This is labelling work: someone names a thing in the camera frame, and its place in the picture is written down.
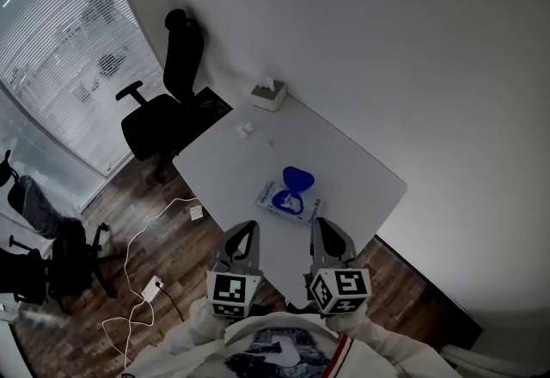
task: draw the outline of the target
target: window blinds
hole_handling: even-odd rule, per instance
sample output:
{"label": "window blinds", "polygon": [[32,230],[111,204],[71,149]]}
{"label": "window blinds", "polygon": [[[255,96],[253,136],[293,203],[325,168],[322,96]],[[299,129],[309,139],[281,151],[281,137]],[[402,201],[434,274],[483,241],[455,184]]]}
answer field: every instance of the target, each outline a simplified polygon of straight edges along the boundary
{"label": "window blinds", "polygon": [[138,106],[114,96],[141,80],[149,100],[162,85],[162,69],[128,2],[0,4],[0,100],[10,93],[67,150],[108,176],[130,153],[120,121]]}

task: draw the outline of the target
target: power strip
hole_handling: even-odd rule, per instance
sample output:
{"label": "power strip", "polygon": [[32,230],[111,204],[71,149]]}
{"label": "power strip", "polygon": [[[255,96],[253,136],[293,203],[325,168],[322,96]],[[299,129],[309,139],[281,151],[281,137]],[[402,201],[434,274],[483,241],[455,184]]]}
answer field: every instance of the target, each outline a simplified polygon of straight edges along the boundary
{"label": "power strip", "polygon": [[153,302],[153,299],[156,297],[156,295],[160,292],[160,289],[158,286],[156,286],[156,283],[160,284],[160,287],[162,288],[164,286],[164,283],[162,280],[157,277],[153,276],[153,278],[147,283],[147,286],[144,289],[144,292],[141,293],[142,297],[145,299],[146,302]]}

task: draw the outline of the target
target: wooden floor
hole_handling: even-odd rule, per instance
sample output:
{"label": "wooden floor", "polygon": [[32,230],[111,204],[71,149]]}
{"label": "wooden floor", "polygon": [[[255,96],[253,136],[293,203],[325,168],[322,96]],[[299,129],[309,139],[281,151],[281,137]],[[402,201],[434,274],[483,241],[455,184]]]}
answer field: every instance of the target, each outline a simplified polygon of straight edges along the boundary
{"label": "wooden floor", "polygon": [[[132,161],[84,212],[90,232],[98,223],[112,228],[104,253],[124,250],[129,239],[143,229],[176,197],[193,196],[185,181],[170,164],[165,182],[152,177],[154,162]],[[165,290],[174,298],[184,318],[190,304],[205,295],[205,271],[212,248],[222,234],[211,217],[192,223],[189,207],[176,203],[150,225],[131,246],[128,272],[132,286],[141,291],[153,275],[162,278]],[[471,347],[480,328],[449,299],[427,283],[391,248],[375,238],[360,254],[360,262],[370,269],[374,295],[368,315],[387,329],[425,341],[436,349],[447,343]],[[37,378],[112,377],[122,370],[123,358],[108,343],[101,322],[118,315],[127,316],[138,299],[131,294],[122,272],[122,261],[103,267],[105,277],[116,287],[119,298],[109,299],[94,281],[91,290],[66,305],[72,316],[61,314],[55,302],[41,307],[21,307],[15,334]],[[284,308],[283,297],[268,283],[259,293],[263,304]],[[180,317],[169,299],[155,299],[155,325],[135,326],[129,357],[134,358],[146,345],[158,344]],[[148,307],[136,313],[150,321]],[[119,349],[124,349],[126,322],[107,323],[107,330]]]}

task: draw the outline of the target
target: white jacket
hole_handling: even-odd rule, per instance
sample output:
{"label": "white jacket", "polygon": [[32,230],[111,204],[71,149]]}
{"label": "white jacket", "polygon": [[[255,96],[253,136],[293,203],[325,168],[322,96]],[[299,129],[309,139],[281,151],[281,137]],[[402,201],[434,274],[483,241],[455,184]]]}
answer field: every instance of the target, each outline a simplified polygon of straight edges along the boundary
{"label": "white jacket", "polygon": [[326,320],[273,313],[226,327],[201,299],[189,320],[145,348],[121,376],[460,378],[430,346],[375,325],[365,309]]}

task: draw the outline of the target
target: black office chair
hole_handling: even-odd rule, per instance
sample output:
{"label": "black office chair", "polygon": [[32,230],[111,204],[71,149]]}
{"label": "black office chair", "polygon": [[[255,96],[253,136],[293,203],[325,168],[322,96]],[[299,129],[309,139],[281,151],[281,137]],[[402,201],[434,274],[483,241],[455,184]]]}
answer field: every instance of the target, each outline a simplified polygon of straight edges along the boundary
{"label": "black office chair", "polygon": [[2,275],[0,291],[13,292],[16,301],[41,304],[48,294],[58,300],[61,309],[68,313],[61,296],[77,296],[92,284],[92,272],[99,280],[109,297],[115,298],[116,291],[107,285],[99,265],[103,262],[120,259],[124,254],[99,258],[100,233],[108,230],[104,223],[95,231],[94,243],[86,244],[86,232],[82,223],[69,216],[60,214],[53,207],[39,184],[30,176],[19,176],[9,165],[10,151],[0,163],[0,186],[13,177],[14,185],[9,190],[9,205],[33,227],[34,231],[47,239],[54,239],[52,258],[43,260],[40,252],[9,238],[9,246],[16,245],[29,251],[26,256],[14,255],[5,251],[0,253],[0,265],[7,268],[2,271],[14,272],[14,276]]}
{"label": "black office chair", "polygon": [[193,118],[190,114],[193,84],[203,53],[203,35],[198,23],[181,9],[168,13],[165,25],[170,35],[163,80],[175,98],[162,94],[147,101],[138,91],[143,85],[141,81],[132,83],[115,96],[119,101],[131,95],[140,104],[121,122],[126,142],[140,161],[164,149],[179,149],[187,141],[185,133],[191,127],[188,121]]}
{"label": "black office chair", "polygon": [[62,296],[82,294],[92,286],[92,273],[94,273],[107,296],[116,298],[117,292],[106,282],[101,273],[100,264],[113,259],[123,259],[126,255],[122,253],[98,257],[101,251],[99,239],[102,230],[108,230],[108,226],[104,223],[97,227],[92,245],[86,243],[82,225],[80,228],[75,227],[63,233],[53,242],[51,259],[42,259],[38,250],[27,247],[10,236],[9,246],[16,245],[24,248],[28,250],[28,254],[21,256],[2,250],[0,266],[18,274],[13,281],[8,279],[9,276],[2,277],[0,291],[13,292],[17,302],[41,304],[46,299],[46,283],[48,283],[48,295],[58,301],[65,314],[70,314],[63,305]]}

